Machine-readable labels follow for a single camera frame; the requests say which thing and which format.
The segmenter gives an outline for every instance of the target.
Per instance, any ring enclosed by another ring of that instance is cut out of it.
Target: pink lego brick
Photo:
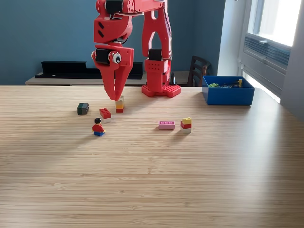
[[[161,130],[174,130],[175,122],[174,121],[160,121],[158,128]]]

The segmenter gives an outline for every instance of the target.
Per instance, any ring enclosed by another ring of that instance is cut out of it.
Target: white wall
[[[226,0],[218,75],[238,75],[238,55],[242,38],[246,1]]]
[[[304,1],[285,77],[281,105],[304,121]]]

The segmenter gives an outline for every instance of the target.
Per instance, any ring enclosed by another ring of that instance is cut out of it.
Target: stacked lego bricks
[[[190,134],[192,129],[192,119],[191,118],[183,118],[180,123],[180,130],[185,134]]]
[[[116,112],[123,113],[124,112],[124,96],[121,96],[118,101],[115,102],[116,104]]]

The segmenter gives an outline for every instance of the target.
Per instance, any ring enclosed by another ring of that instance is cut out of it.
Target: yellow lego brick
[[[116,108],[124,108],[124,96],[121,96],[118,101],[116,101]]]
[[[190,117],[189,118],[183,118],[182,123],[183,124],[192,124],[192,119]]]
[[[124,105],[123,104],[116,104],[116,109],[124,109]]]

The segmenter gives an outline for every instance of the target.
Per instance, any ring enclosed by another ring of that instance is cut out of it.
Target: green lego piece
[[[82,115],[82,106],[84,106],[84,103],[80,103],[77,107],[77,114]]]
[[[218,86],[219,86],[219,85],[216,84],[216,83],[212,83],[212,84],[209,85],[210,88],[215,88],[215,87],[218,87]]]
[[[89,112],[89,109],[90,109],[89,104],[84,103],[81,108],[82,115],[86,115]]]

